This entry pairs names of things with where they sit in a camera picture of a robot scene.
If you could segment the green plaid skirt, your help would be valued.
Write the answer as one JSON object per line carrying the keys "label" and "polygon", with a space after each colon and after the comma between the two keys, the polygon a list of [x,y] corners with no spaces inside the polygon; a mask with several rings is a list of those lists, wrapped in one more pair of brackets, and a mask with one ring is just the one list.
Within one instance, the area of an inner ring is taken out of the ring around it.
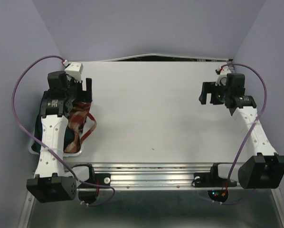
{"label": "green plaid skirt", "polygon": [[[47,115],[57,115],[58,117],[65,116],[68,120],[70,119],[70,112],[73,108],[73,99],[64,97],[53,97],[48,91],[45,91],[41,100],[39,113],[36,118],[34,136],[38,140],[42,140],[42,123],[41,117],[46,117]],[[74,141],[75,134],[68,126],[65,131],[64,137],[64,149]],[[31,149],[40,153],[41,146],[35,141]]]}

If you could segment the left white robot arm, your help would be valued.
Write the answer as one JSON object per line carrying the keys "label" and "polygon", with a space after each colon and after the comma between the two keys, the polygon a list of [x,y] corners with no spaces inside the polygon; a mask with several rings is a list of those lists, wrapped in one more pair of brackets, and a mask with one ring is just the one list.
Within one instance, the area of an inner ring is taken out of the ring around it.
{"label": "left white robot arm", "polygon": [[34,178],[27,180],[27,190],[41,203],[73,200],[79,184],[91,187],[95,174],[91,165],[71,168],[63,161],[65,153],[81,150],[86,137],[82,134],[92,104],[92,79],[86,88],[80,76],[67,71],[47,76],[49,89],[43,93],[33,135],[32,148],[39,153]]}

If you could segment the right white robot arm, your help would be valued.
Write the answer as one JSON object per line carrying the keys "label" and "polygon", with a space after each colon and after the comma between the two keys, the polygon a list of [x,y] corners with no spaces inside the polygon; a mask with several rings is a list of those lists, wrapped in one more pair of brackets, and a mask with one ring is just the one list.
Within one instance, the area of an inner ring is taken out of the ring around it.
{"label": "right white robot arm", "polygon": [[226,180],[230,187],[239,184],[244,189],[276,189],[284,175],[284,155],[278,155],[260,123],[260,114],[252,96],[245,95],[245,76],[228,73],[219,82],[204,82],[199,101],[225,105],[244,137],[249,159],[242,165],[215,163],[197,187],[220,187]]}

